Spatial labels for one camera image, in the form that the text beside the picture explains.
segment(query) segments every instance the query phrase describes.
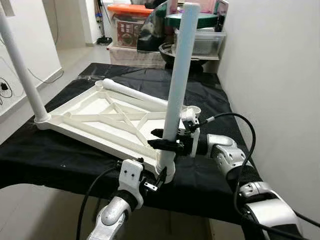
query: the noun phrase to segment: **black cloth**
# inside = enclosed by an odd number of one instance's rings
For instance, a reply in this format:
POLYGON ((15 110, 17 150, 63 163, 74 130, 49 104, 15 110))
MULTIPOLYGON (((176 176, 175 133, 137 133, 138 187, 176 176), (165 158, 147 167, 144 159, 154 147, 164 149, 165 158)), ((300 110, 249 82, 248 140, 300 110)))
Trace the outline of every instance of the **black cloth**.
MULTIPOLYGON (((52 111, 105 77, 167 100, 171 75, 172 71, 168 69, 92 63, 52 99, 46 109, 52 111)), ((191 73, 184 104, 200 107, 201 120, 231 111, 216 74, 191 73)), ((232 116, 221 117, 203 126, 201 133, 229 136, 247 151, 232 116)), ((39 130, 30 119, 0 146, 0 188, 28 183, 84 194, 94 178, 117 160, 108 153, 53 130, 39 130)), ((163 185, 158 192, 149 193, 144 199, 146 206, 239 222, 231 190, 213 160, 203 156, 178 157, 175 167, 173 181, 163 185)), ((106 175, 92 195, 109 198, 118 185, 118 175, 117 171, 106 175)))

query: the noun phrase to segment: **white tube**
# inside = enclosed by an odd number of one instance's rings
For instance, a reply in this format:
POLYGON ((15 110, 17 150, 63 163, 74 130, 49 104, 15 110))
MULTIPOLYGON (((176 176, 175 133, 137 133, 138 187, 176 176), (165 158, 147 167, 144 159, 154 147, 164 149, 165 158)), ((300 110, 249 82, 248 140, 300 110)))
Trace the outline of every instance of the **white tube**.
POLYGON ((0 3, 0 33, 2 35, 3 41, 10 55, 10 58, 12 60, 16 73, 18 74, 20 82, 24 88, 25 94, 33 109, 33 112, 35 115, 34 121, 36 123, 40 123, 48 120, 50 118, 50 115, 47 113, 45 106, 42 103, 42 100, 40 98, 40 95, 33 84, 31 76, 27 71, 27 67, 25 66, 23 58, 18 50, 17 44, 10 30, 6 14, 1 3, 0 3))
POLYGON ((148 101, 149 103, 154 103, 154 104, 160 105, 165 109, 167 108, 167 104, 168 104, 167 101, 156 98, 154 96, 150 96, 150 95, 145 94, 143 92, 134 90, 130 87, 119 84, 109 78, 106 78, 102 81, 102 86, 104 89, 118 92, 121 94, 125 94, 130 97, 142 100, 142 101, 148 101))
MULTIPOLYGON (((180 22, 180 33, 176 48, 176 56, 174 60, 163 130, 163 139, 172 142, 176 141, 180 112, 184 103, 199 13, 199 4, 190 2, 186 2, 184 4, 184 13, 180 22)), ((156 172, 159 174, 165 167, 167 167, 166 183, 169 183, 173 179, 176 171, 174 162, 175 155, 176 154, 172 151, 162 150, 160 159, 155 168, 156 172)))

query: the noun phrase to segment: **table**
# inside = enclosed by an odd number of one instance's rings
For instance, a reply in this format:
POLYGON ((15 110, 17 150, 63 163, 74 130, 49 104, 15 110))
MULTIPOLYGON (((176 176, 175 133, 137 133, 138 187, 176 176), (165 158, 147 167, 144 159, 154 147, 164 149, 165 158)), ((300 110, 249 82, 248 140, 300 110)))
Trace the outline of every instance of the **table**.
MULTIPOLYGON (((104 78, 167 100, 171 74, 169 69, 92 63, 52 99, 46 109, 52 111, 104 78)), ((202 120, 231 111, 217 75, 210 73, 190 73, 184 104, 200 107, 202 120)), ((232 116, 203 126, 201 133, 231 137, 248 152, 232 116)), ((117 160, 53 130, 39 130, 31 118, 0 146, 0 188, 27 183, 84 194, 92 181, 117 160)), ((118 171, 107 174, 93 189, 92 196, 110 198, 117 188, 118 175, 118 171)), ((214 161, 203 156, 179 157, 173 181, 158 192, 148 194, 144 204, 231 223, 240 221, 229 186, 214 161)))

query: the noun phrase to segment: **orange lid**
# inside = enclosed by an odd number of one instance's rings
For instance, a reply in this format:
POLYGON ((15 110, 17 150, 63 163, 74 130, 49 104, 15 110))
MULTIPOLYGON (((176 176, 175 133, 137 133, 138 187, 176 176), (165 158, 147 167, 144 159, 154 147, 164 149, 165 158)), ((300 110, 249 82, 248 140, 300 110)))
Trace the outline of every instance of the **orange lid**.
POLYGON ((117 14, 138 14, 143 16, 149 16, 153 9, 148 9, 145 5, 134 4, 111 4, 108 5, 108 10, 117 14))

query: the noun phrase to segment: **storage bin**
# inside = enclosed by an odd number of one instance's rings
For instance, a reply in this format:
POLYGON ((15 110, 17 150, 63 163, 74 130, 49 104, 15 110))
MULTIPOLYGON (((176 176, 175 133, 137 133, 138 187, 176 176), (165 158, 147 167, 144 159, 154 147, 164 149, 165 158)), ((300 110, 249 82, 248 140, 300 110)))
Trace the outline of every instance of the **storage bin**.
MULTIPOLYGON (((174 48, 177 48, 179 30, 175 29, 174 48)), ((200 28, 196 31, 192 56, 217 57, 221 43, 227 34, 214 32, 212 27, 200 28)))
POLYGON ((133 4, 111 4, 107 8, 113 45, 136 48, 141 27, 153 9, 133 4))

